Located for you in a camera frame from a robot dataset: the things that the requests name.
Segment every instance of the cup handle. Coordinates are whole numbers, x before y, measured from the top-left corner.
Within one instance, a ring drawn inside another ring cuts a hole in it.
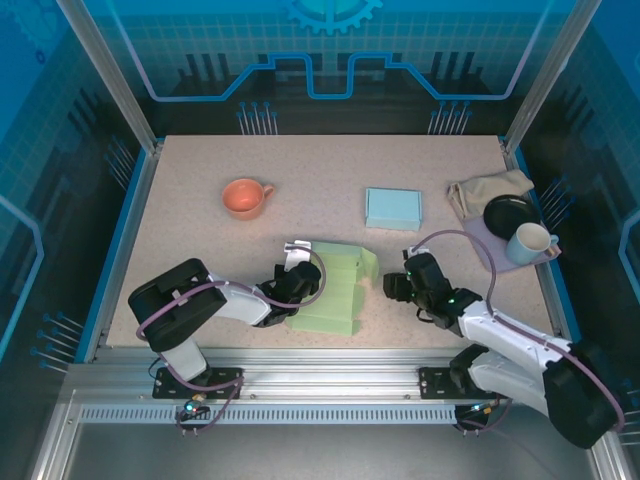
[[[262,187],[262,191],[264,192],[264,199],[269,200],[269,198],[276,191],[276,187],[274,187],[273,185],[265,185],[264,187]]]

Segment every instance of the table surface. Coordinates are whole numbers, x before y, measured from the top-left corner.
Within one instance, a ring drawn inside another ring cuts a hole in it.
[[[141,346],[127,298],[143,283],[196,257],[207,268],[246,284],[272,278],[287,241],[363,246],[380,262],[381,276],[402,270],[402,250],[427,234],[460,229],[445,197],[447,186],[505,169],[493,136],[176,136],[167,137],[127,267],[107,343]],[[261,217],[232,219],[220,195],[236,178],[275,185]],[[422,191],[419,232],[364,226],[365,189]],[[469,241],[444,236],[429,242],[453,286],[482,295],[489,273]],[[385,298],[382,278],[364,281],[361,330],[352,337],[306,333],[286,325],[267,329],[216,319],[197,333],[202,347],[437,348],[467,342],[419,322],[416,307]],[[551,324],[533,267],[500,274],[493,304],[545,332]]]

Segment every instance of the gear logo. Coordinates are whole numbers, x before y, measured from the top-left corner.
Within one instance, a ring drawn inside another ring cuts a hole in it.
[[[347,33],[360,28],[363,19],[373,18],[373,9],[382,7],[382,0],[285,0],[289,20],[297,20],[300,28],[310,27],[315,34],[336,30]]]
[[[22,33],[36,48],[54,39],[58,16],[53,0],[0,0],[0,16],[11,14]]]

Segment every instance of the vent slot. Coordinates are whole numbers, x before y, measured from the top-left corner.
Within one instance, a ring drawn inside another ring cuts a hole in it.
[[[173,424],[181,406],[175,405],[88,405],[83,423]],[[193,424],[208,423],[220,409]],[[455,407],[449,405],[231,405],[220,419],[237,425],[415,425],[456,423]]]

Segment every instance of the orange mug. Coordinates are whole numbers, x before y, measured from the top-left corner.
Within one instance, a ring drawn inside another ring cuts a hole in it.
[[[222,203],[238,220],[253,220],[264,210],[265,202],[275,192],[273,185],[260,185],[250,178],[234,180],[222,191]]]

